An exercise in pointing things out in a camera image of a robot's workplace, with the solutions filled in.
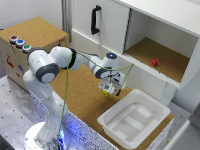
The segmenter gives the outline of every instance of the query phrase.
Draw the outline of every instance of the green cable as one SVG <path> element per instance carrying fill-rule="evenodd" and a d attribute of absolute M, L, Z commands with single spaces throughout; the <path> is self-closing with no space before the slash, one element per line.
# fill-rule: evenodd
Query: green cable
<path fill-rule="evenodd" d="M 131 64 L 131 65 L 127 66 L 127 67 L 120 68 L 120 69 L 107 69 L 107 68 L 104 68 L 104 67 L 99 66 L 99 65 L 96 64 L 94 61 L 92 61 L 91 59 L 89 59 L 87 56 L 85 56 L 85 55 L 83 55 L 83 54 L 81 54 L 81 53 L 79 53 L 79 52 L 77 52 L 77 53 L 80 54 L 80 55 L 82 55 L 83 57 L 87 58 L 89 61 L 91 61 L 91 62 L 92 62 L 93 64 L 95 64 L 96 66 L 98 66 L 98 67 L 100 67 L 100 68 L 102 68 L 102 69 L 108 70 L 108 71 L 119 71 L 119 70 L 124 70 L 124 69 L 130 67 L 130 69 L 129 69 L 128 73 L 126 74 L 126 77 L 125 77 L 125 79 L 124 79 L 124 81 L 123 81 L 123 83 L 122 83 L 122 87 L 123 87 L 123 85 L 124 85 L 124 83 L 125 83 L 125 81 L 126 81 L 126 78 L 128 77 L 129 72 L 131 71 L 131 69 L 132 69 L 133 66 L 134 66 L 134 64 Z M 61 119 L 61 123 L 60 123 L 59 132 L 58 132 L 58 136 L 57 136 L 57 141 L 56 141 L 56 142 L 58 142 L 58 138 L 59 138 L 59 135 L 60 135 L 60 130 L 61 130 L 61 127 L 62 127 L 62 124 L 63 124 L 64 111 L 65 111 L 65 104 L 66 104 L 66 100 L 67 100 L 67 91 L 68 91 L 68 70 L 69 70 L 68 68 L 69 68 L 69 63 L 70 63 L 70 60 L 71 60 L 72 55 L 73 55 L 73 53 L 71 53 L 71 55 L 70 55 L 69 58 L 68 58 L 67 76 L 66 76 L 65 101 L 64 101 L 64 105 L 63 105 L 62 119 Z"/>

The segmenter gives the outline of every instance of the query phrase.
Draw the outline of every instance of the cardboard box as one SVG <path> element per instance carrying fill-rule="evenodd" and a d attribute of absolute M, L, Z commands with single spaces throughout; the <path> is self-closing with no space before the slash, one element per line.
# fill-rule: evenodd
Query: cardboard box
<path fill-rule="evenodd" d="M 7 75 L 28 91 L 23 74 L 29 69 L 27 54 L 10 44 L 10 36 L 16 35 L 32 47 L 43 47 L 49 53 L 55 46 L 69 47 L 69 35 L 36 17 L 0 31 L 0 51 Z"/>

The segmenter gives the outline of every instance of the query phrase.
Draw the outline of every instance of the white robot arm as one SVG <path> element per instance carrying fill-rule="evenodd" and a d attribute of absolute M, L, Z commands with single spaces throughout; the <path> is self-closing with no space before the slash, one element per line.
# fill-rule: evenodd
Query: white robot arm
<path fill-rule="evenodd" d="M 40 47 L 32 48 L 28 53 L 30 69 L 24 74 L 23 79 L 29 92 L 37 97 L 48 110 L 45 124 L 36 137 L 37 145 L 42 149 L 49 149 L 48 142 L 56 138 L 61 122 L 61 106 L 64 105 L 63 100 L 49 83 L 56 78 L 59 67 L 67 69 L 68 59 L 72 53 L 70 70 L 76 70 L 85 63 L 94 76 L 100 79 L 99 88 L 119 95 L 121 89 L 125 87 L 125 75 L 117 71 L 118 61 L 114 53 L 107 53 L 101 60 L 97 55 L 80 53 L 65 47 L 54 47 L 49 54 Z"/>

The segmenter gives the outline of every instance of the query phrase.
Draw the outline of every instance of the black handle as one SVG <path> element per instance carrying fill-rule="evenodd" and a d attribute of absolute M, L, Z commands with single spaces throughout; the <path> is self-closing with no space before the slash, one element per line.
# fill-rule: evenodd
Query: black handle
<path fill-rule="evenodd" d="M 101 7 L 96 5 L 96 8 L 92 10 L 92 23 L 91 23 L 91 32 L 92 35 L 98 33 L 100 30 L 96 28 L 96 12 L 101 10 Z"/>

